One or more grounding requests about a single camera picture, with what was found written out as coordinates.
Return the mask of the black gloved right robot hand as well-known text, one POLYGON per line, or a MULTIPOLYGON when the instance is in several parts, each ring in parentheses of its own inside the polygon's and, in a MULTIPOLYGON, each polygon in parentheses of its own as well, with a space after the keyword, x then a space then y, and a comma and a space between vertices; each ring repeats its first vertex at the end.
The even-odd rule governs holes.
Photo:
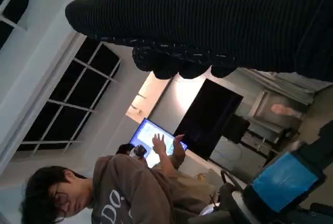
POLYGON ((74 0, 65 14, 158 79, 247 68, 332 81, 332 0, 74 0))

